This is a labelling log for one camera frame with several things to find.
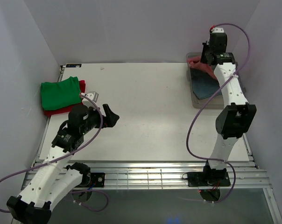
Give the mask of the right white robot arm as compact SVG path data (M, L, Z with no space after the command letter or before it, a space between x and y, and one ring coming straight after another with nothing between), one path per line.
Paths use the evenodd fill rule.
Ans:
M257 109L243 94L234 56L226 52L227 35L224 30L213 28L203 46L201 62L214 67L224 109L215 121L217 140L204 166L202 180L207 185L229 186L226 162L235 143L249 130Z

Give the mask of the salmon pink t shirt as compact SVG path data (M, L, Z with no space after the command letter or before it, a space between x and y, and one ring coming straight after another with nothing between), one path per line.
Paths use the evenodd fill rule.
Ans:
M187 64L189 65L190 68L203 71L207 73L213 79L217 80L212 70L212 67L209 66L208 64L201 63L201 56L195 56L195 57L188 58Z

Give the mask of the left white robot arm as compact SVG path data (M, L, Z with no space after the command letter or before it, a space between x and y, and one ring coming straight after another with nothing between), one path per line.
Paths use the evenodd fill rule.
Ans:
M18 196L11 196L7 207L14 219L23 224L46 224L55 206L76 186L90 183L90 167L76 162L68 165L72 152L84 142L84 135L101 127L114 127L119 115L104 104L105 116L85 105L74 106L51 143L43 167L39 168Z

